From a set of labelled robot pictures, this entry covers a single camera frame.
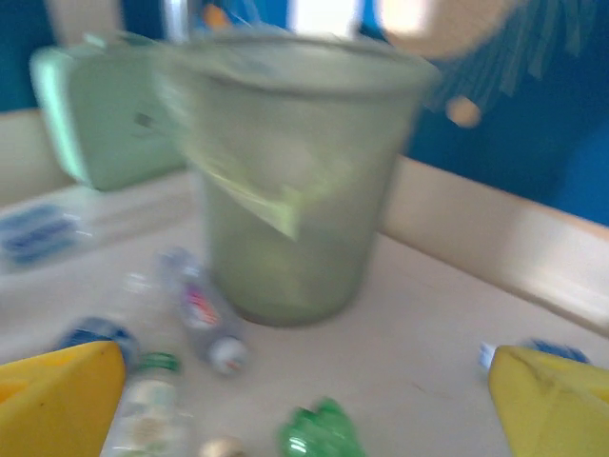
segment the bottle cap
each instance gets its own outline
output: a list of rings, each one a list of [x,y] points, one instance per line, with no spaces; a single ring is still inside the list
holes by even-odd
[[[480,345],[480,353],[478,354],[478,365],[484,369],[484,371],[488,371],[491,369],[491,364],[493,363],[493,357],[495,356],[495,351],[497,350],[496,346],[488,345],[486,343],[482,343]]]
[[[240,371],[247,362],[248,350],[243,342],[232,336],[221,338],[209,349],[209,362],[216,371],[231,375]]]
[[[145,371],[151,368],[162,368],[175,373],[180,372],[180,359],[170,352],[149,352],[144,354],[138,369]]]

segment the blue background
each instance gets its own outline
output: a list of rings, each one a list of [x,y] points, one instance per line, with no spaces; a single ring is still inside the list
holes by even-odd
[[[0,112],[36,106],[29,57],[54,43],[43,0],[0,0]]]
[[[383,39],[372,9],[362,33]],[[474,129],[426,110],[409,156],[609,225],[609,5],[580,57],[559,43],[541,81],[526,76]]]
[[[254,3],[264,22],[274,26],[285,27],[288,0],[255,0]],[[235,12],[246,20],[247,10],[243,0],[201,0],[201,7],[207,3],[233,3]],[[162,8],[163,0],[121,0],[125,28],[148,38],[160,39],[163,34]]]

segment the light green container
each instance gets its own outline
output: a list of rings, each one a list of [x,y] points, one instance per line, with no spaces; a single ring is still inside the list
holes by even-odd
[[[153,41],[126,35],[109,42],[38,50],[31,77],[57,159],[78,182],[115,190],[184,165],[174,124],[152,85]]]

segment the green bottle cap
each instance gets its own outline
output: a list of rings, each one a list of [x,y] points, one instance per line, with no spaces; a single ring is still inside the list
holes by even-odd
[[[180,360],[168,352],[149,352],[142,357],[138,371],[150,368],[164,368],[177,373],[180,371]]]

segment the yellow object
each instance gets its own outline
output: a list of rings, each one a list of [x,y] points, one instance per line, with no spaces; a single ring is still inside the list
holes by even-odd
[[[230,21],[224,11],[215,5],[206,5],[203,8],[203,22],[212,30],[224,29],[230,26]]]
[[[113,342],[0,367],[1,457],[98,457],[125,382]]]
[[[609,371],[501,347],[489,387],[515,457],[609,456]]]

